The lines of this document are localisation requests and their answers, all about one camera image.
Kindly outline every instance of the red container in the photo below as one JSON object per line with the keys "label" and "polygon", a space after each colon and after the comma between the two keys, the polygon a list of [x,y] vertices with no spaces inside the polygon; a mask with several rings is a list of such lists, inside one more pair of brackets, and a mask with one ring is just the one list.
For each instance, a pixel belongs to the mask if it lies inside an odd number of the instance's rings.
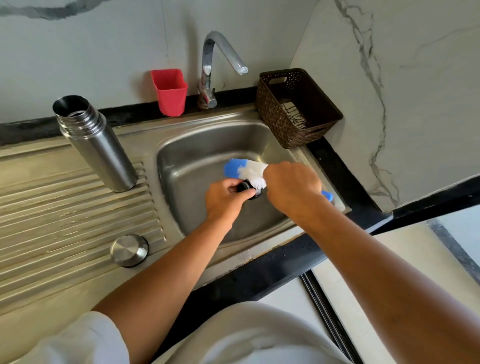
{"label": "red container", "polygon": [[178,68],[152,70],[150,74],[162,114],[180,116],[185,110],[188,88],[187,83],[183,80],[181,70]]}

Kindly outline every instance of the sink drainboard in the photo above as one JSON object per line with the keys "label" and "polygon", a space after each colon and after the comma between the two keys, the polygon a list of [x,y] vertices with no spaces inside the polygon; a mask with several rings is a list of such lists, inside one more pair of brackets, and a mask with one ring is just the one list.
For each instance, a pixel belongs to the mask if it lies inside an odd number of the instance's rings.
{"label": "sink drainboard", "polygon": [[0,189],[0,315],[118,268],[110,244],[126,233],[166,247],[142,162],[121,194],[80,170]]}

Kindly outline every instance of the hand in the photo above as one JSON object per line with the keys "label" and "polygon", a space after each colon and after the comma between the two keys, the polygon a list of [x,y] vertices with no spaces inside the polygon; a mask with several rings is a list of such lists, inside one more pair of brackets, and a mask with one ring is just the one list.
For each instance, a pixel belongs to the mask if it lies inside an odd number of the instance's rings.
{"label": "hand", "polygon": [[253,188],[235,192],[235,186],[242,181],[236,178],[225,178],[210,185],[205,194],[207,220],[221,221],[231,229],[243,203],[255,195]]}
{"label": "hand", "polygon": [[312,168],[302,163],[269,164],[264,171],[268,199],[294,222],[312,203],[327,201],[322,195],[322,181]]}

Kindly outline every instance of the person's left hand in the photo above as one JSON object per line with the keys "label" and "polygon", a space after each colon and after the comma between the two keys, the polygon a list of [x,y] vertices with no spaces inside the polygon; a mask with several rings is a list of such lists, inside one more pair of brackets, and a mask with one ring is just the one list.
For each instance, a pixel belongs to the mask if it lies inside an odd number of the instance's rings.
{"label": "person's left hand", "polygon": [[225,178],[210,185],[205,194],[207,220],[221,221],[231,229],[243,203],[255,195],[253,188],[235,192],[235,186],[241,182],[240,179]]}

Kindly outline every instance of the cleaning brush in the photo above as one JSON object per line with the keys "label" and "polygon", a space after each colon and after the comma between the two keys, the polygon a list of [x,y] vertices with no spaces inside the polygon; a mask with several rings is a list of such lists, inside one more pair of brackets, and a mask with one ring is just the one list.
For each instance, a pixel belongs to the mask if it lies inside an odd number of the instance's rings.
{"label": "cleaning brush", "polygon": [[[247,188],[254,188],[256,190],[255,196],[250,198],[250,200],[253,200],[259,197],[262,194],[262,189],[267,186],[263,177],[264,170],[267,166],[268,164],[254,160],[232,158],[223,167],[223,172],[225,177],[240,178],[243,180],[243,182],[238,185],[237,192]],[[332,202],[333,195],[330,192],[322,191],[322,195]]]}

